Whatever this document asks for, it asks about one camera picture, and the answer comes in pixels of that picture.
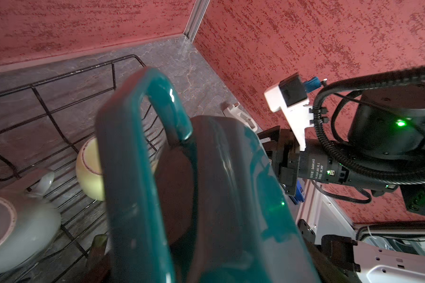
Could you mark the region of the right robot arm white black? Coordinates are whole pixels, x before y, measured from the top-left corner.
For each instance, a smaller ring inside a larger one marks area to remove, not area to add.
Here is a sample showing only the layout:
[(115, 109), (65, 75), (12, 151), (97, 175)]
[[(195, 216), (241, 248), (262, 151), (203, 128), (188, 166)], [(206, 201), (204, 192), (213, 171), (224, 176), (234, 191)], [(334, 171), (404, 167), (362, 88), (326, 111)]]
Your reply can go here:
[[(400, 190), (406, 209), (425, 216), (425, 66), (328, 84), (294, 74), (264, 93), (287, 130), (259, 134), (285, 193), (300, 194), (298, 179), (354, 187), (370, 203)], [(372, 225), (354, 238), (325, 235), (315, 245), (304, 220), (298, 227), (323, 283), (425, 283), (425, 257), (386, 251), (390, 244), (425, 238), (425, 224)]]

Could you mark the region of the cream mug green handle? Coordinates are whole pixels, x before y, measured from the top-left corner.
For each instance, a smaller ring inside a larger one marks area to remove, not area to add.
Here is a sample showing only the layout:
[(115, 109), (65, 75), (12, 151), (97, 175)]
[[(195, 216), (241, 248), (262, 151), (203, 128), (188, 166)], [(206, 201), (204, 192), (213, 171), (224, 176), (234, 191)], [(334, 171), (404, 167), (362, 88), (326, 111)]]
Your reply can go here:
[(82, 191), (91, 199), (105, 201), (98, 140), (90, 138), (79, 150), (76, 159), (76, 177)]

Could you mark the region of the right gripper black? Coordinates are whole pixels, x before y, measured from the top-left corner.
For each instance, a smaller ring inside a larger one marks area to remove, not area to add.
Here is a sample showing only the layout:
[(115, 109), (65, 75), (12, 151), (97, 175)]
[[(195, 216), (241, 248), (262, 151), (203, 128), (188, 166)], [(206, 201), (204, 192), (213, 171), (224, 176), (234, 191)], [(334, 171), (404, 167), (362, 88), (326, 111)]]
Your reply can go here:
[(345, 168), (328, 156), (317, 140), (308, 139), (306, 149), (301, 151), (295, 135), (289, 129), (275, 126), (259, 133), (258, 138), (269, 139), (263, 143), (264, 150), (272, 162), (273, 171), (279, 182), (290, 196), (295, 193), (295, 182), (298, 178), (369, 189), (373, 196), (393, 192), (399, 187)]

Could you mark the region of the olive green glass cup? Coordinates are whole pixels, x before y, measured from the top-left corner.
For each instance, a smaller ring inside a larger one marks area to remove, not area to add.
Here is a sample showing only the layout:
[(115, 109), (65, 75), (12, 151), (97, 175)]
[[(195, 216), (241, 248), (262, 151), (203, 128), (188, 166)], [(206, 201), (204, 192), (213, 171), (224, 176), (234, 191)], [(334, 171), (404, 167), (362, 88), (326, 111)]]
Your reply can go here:
[(107, 242), (108, 236), (106, 234), (98, 234), (93, 238), (86, 263), (88, 271), (92, 270), (105, 256)]

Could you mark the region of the white ceramic mug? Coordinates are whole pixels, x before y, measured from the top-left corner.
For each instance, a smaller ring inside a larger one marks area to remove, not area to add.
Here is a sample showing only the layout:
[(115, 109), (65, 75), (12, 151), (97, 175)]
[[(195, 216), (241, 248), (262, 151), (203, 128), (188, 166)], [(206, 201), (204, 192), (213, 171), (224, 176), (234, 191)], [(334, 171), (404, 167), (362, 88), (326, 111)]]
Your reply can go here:
[(0, 189), (0, 274), (43, 252), (57, 235), (60, 212), (44, 199), (54, 176), (39, 168)]

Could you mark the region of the white cup dark green base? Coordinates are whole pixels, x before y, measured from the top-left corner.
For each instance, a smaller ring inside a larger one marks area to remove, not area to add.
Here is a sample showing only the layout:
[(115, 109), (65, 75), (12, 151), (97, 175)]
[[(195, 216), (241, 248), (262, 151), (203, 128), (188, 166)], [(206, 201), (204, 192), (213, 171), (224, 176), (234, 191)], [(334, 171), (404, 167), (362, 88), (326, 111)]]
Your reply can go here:
[(115, 283), (318, 283), (257, 135), (189, 117), (162, 72), (127, 78), (96, 116)]

